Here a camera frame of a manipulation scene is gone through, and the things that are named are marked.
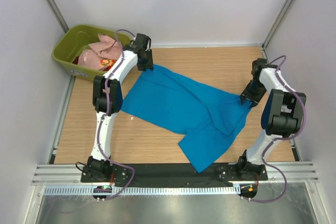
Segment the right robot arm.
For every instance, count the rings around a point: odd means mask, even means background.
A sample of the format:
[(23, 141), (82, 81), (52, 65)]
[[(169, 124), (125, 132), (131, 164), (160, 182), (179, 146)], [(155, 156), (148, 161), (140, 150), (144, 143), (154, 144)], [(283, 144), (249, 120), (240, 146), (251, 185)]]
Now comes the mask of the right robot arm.
[(253, 78), (240, 95), (241, 103), (249, 101), (253, 108), (265, 94), (268, 100), (261, 115), (261, 133), (236, 164), (236, 171), (243, 180), (265, 173), (266, 160), (274, 148), (299, 134), (306, 122), (307, 97), (285, 81), (278, 65), (258, 58), (252, 62), (251, 74)]

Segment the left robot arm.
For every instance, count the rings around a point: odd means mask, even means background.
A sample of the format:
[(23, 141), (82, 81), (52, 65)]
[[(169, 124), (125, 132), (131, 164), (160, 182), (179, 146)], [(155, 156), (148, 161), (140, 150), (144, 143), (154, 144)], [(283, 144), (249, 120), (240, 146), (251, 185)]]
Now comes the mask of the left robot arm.
[(81, 181), (107, 182), (112, 176), (111, 137), (113, 124), (123, 104), (121, 85), (133, 67), (139, 71), (153, 70), (151, 38), (137, 34), (121, 47), (121, 56), (102, 76), (93, 80), (92, 103), (96, 111), (95, 142), (87, 163), (82, 168)]

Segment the blue t shirt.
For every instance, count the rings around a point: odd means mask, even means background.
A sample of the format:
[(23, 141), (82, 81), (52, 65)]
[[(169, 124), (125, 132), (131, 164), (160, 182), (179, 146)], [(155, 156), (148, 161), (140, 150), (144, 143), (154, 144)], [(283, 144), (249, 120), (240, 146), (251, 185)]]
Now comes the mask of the blue t shirt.
[(201, 173), (230, 148), (251, 109), (236, 94), (156, 65), (141, 73), (122, 111), (182, 134), (179, 147)]

